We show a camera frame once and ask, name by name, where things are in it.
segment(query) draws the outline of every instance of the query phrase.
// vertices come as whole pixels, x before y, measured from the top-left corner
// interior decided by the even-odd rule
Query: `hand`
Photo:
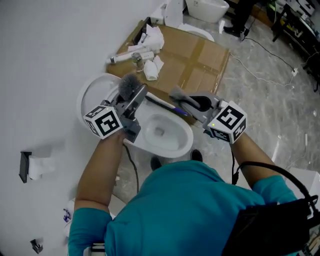
[[[110,135],[109,137],[106,137],[105,139],[100,140],[99,144],[122,144],[124,142],[124,139],[126,138],[125,131],[123,129],[116,131],[114,134]]]

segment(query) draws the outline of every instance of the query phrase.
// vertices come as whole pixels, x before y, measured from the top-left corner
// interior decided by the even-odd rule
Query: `person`
[[[191,160],[163,166],[153,158],[152,168],[157,169],[112,220],[108,205],[124,138],[117,132],[101,140],[80,178],[69,256],[82,256],[87,247],[101,241],[108,256],[221,255],[240,210],[296,199],[281,175],[263,167],[242,170],[252,190],[225,183],[195,150]],[[274,165],[245,133],[230,147],[239,164]]]
[[[233,26],[224,26],[223,30],[227,34],[239,38],[241,32],[245,30],[245,24],[252,12],[252,8],[257,2],[258,0],[239,0],[234,9],[234,19],[231,21]]]

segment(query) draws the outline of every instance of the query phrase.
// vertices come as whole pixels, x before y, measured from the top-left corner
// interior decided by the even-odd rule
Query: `white wall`
[[[60,251],[63,208],[97,140],[76,120],[79,89],[104,70],[139,20],[161,0],[0,1],[0,251]],[[20,151],[54,145],[58,170],[23,184]]]

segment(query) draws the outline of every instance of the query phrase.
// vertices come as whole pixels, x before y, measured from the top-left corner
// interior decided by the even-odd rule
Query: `toilet paper roll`
[[[42,174],[52,173],[56,170],[56,164],[52,157],[29,157],[28,175],[32,180],[38,180]]]
[[[148,81],[158,79],[158,68],[151,60],[147,60],[144,64],[143,72]]]

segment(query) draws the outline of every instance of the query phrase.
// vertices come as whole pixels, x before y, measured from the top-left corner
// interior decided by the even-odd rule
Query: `power outlet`
[[[291,74],[295,77],[298,74],[298,68],[296,67],[294,70],[292,70]]]

